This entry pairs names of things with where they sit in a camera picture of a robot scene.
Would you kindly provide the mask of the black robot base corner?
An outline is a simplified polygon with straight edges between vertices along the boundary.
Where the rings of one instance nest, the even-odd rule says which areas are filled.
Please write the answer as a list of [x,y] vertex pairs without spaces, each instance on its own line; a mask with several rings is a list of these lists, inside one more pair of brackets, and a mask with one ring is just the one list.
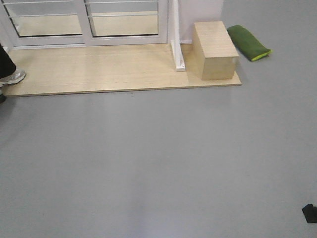
[[302,208],[302,212],[308,224],[317,223],[317,207],[313,204],[307,204]]

